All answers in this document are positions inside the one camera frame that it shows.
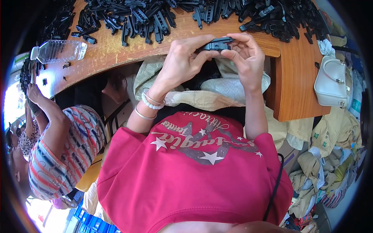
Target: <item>plastic water bottle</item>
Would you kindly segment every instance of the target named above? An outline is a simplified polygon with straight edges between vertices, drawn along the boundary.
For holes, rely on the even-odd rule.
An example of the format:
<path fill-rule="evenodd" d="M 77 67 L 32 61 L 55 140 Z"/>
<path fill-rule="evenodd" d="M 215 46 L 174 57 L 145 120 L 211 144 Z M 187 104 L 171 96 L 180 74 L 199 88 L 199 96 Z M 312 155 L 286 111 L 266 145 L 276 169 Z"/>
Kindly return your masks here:
<path fill-rule="evenodd" d="M 87 44 L 71 40 L 47 40 L 40 47 L 32 48 L 30 59 L 42 64 L 70 62 L 83 59 Z"/>

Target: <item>wooden table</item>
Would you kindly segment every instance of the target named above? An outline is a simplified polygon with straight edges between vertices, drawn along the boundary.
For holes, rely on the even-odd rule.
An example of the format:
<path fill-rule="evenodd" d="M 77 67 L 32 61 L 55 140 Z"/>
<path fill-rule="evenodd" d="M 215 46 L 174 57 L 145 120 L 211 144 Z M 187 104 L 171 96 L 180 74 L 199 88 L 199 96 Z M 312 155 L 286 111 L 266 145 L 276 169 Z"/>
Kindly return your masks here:
<path fill-rule="evenodd" d="M 79 12 L 86 4 L 84 0 L 76 1 L 74 12 L 77 15 L 73 19 L 71 31 L 75 31 Z M 238 17 L 232 14 L 229 19 L 220 19 L 210 25 L 203 23 L 203 28 L 200 30 L 192 19 L 192 13 L 187 13 L 180 8 L 171 10 L 176 15 L 176 28 L 170 28 L 171 34 L 164 37 L 161 44 L 155 41 L 153 33 L 151 45 L 145 44 L 144 38 L 136 36 L 134 39 L 128 38 L 129 46 L 123 47 L 121 31 L 112 36 L 111 30 L 105 29 L 101 22 L 101 28 L 90 35 L 97 39 L 97 43 L 95 45 L 87 43 L 88 48 L 82 60 L 72 62 L 71 66 L 65 69 L 62 69 L 63 63 L 47 64 L 46 70 L 40 71 L 36 83 L 43 95 L 51 98 L 79 81 L 116 66 L 166 55 L 173 40 L 204 34 L 222 37 L 229 32 L 240 32 L 238 28 L 242 25 L 238 22 Z M 313 83 L 317 74 L 314 62 L 321 61 L 316 39 L 314 39 L 315 44 L 310 45 L 301 30 L 300 34 L 301 40 L 292 39 L 289 44 L 279 42 L 277 38 L 263 32 L 252 34 L 265 55 L 275 58 L 273 63 L 276 66 L 272 69 L 275 72 L 271 74 L 267 105 L 274 110 L 275 118 L 279 121 L 319 116 L 330 111 L 330 108 L 328 110 L 327 107 L 324 108 L 317 103 L 313 92 Z M 68 40 L 83 41 L 82 38 L 71 36 Z M 44 78 L 47 79 L 46 86 L 42 85 Z"/>

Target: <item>cardboard box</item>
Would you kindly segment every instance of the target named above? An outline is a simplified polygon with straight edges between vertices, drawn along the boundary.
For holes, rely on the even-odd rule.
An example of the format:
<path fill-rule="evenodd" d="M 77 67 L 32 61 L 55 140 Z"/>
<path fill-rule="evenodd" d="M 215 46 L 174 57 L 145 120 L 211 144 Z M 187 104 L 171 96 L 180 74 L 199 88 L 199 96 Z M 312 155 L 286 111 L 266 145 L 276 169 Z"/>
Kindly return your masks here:
<path fill-rule="evenodd" d="M 284 157 L 283 168 L 287 174 L 290 174 L 293 171 L 293 166 L 297 161 L 300 151 L 291 147 L 288 141 L 285 139 L 281 148 L 277 150 L 277 153 L 282 154 Z"/>

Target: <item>bag handle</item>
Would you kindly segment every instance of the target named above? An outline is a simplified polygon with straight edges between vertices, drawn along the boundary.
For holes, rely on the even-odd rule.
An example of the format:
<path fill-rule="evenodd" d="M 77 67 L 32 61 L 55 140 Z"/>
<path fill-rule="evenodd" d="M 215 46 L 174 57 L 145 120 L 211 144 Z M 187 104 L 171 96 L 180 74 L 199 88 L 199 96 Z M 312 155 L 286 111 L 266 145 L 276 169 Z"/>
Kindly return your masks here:
<path fill-rule="evenodd" d="M 333 78 L 331 77 L 327 72 L 326 72 L 326 69 L 325 69 L 325 66 L 326 64 L 328 64 L 329 62 L 335 62 L 335 63 L 338 63 L 339 65 L 341 66 L 344 66 L 344 63 L 341 63 L 339 59 L 329 59 L 327 60 L 326 62 L 324 62 L 324 65 L 323 65 L 323 70 L 324 70 L 324 73 L 327 77 L 331 78 L 332 80 L 336 81 L 338 84 L 344 84 L 345 81 L 343 80 L 340 80 L 340 79 L 336 79 L 336 78 Z"/>

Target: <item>hand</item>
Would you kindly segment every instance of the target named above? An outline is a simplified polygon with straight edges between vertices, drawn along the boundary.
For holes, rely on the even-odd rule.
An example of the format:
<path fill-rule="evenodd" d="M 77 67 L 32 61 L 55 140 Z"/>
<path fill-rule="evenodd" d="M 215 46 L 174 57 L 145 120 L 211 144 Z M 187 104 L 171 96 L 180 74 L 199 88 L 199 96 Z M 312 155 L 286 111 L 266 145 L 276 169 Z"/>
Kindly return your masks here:
<path fill-rule="evenodd" d="M 200 72 L 202 65 L 207 60 L 220 55 L 218 51 L 202 51 L 195 58 L 193 57 L 196 49 L 214 38 L 213 35 L 201 35 L 184 40 L 174 40 L 154 85 L 165 89 L 167 93 L 183 82 L 192 79 Z"/>
<path fill-rule="evenodd" d="M 227 36 L 235 41 L 231 43 L 232 50 L 223 50 L 221 54 L 236 64 L 245 91 L 261 90 L 265 59 L 263 51 L 254 38 L 245 32 Z"/>
<path fill-rule="evenodd" d="M 27 96 L 33 102 L 38 104 L 41 97 L 44 97 L 36 84 L 29 84 L 27 87 Z"/>

